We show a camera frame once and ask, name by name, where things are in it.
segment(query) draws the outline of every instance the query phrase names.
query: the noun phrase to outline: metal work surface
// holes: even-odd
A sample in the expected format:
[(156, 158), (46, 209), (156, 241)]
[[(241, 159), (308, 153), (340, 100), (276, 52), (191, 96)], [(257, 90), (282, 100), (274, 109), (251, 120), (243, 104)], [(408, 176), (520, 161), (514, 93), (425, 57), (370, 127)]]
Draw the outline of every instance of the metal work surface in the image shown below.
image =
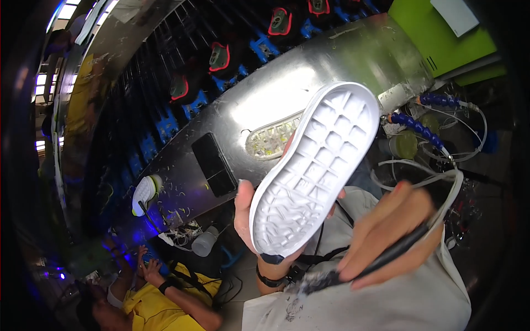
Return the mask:
[[(245, 151), (249, 132), (304, 109), (321, 86), (341, 80), (366, 85), (379, 96), (384, 112), (432, 84), (420, 54), (386, 14), (346, 24), (288, 51), (203, 109), (143, 171), (140, 177), (158, 175), (163, 182), (157, 204), (148, 210), (156, 225), (162, 230), (178, 226), (235, 196), (234, 191), (216, 198), (208, 187), (191, 149), (198, 138), (212, 132), (234, 177), (258, 185), (277, 160), (251, 158)], [(114, 226), (127, 244), (157, 235), (145, 217), (131, 214), (131, 192), (116, 215)]]

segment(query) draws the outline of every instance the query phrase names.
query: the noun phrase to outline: red fingernail polish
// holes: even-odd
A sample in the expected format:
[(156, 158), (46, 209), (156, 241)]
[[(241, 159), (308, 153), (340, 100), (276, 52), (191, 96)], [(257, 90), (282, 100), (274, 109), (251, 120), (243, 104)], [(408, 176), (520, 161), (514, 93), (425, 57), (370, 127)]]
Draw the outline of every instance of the red fingernail polish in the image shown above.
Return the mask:
[(399, 182), (396, 187), (394, 187), (394, 190), (392, 192), (397, 192), (401, 187), (403, 186), (403, 182)]

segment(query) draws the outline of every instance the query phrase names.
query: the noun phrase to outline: blue flexible hose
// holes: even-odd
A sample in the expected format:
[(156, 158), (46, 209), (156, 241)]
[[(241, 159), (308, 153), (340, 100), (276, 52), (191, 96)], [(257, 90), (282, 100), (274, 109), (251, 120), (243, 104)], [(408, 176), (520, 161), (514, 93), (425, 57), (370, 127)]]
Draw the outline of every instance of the blue flexible hose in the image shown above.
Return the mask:
[(397, 114), (393, 113), (390, 116), (390, 122), (391, 123), (397, 123), (405, 125), (407, 128), (413, 129), (415, 132), (419, 133), (424, 137), (425, 139), (429, 140), (429, 142), (436, 147), (438, 150), (441, 150), (444, 147), (444, 143), (438, 137), (437, 134), (432, 133), (429, 128), (424, 127), (421, 125), (420, 121), (414, 120), (414, 118), (407, 116), (405, 114)]

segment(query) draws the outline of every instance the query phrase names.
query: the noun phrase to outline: shoe sole tread pattern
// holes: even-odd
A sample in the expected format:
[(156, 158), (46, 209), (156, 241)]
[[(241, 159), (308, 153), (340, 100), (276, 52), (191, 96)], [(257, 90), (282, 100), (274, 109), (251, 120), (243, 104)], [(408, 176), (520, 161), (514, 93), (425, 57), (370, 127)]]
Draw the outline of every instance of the shoe sole tread pattern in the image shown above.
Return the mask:
[(333, 83), (313, 96), (291, 147), (252, 200), (258, 253), (286, 257), (313, 236), (368, 152), (379, 116), (377, 98), (357, 83)]

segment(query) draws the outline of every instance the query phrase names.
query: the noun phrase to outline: wristwatch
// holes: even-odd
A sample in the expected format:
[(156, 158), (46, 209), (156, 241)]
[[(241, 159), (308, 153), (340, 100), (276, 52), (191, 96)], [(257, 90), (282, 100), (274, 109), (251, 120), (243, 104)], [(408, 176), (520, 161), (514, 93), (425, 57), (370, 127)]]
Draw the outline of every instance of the wristwatch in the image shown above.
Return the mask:
[(270, 287), (270, 288), (277, 288), (278, 286), (282, 285), (282, 284), (287, 284), (287, 277), (284, 276), (278, 280), (272, 280), (272, 279), (268, 279), (267, 277), (265, 276), (262, 276), (260, 274), (260, 270), (258, 268), (258, 265), (256, 264), (256, 275), (258, 275), (258, 278), (259, 280), (265, 284), (267, 287)]

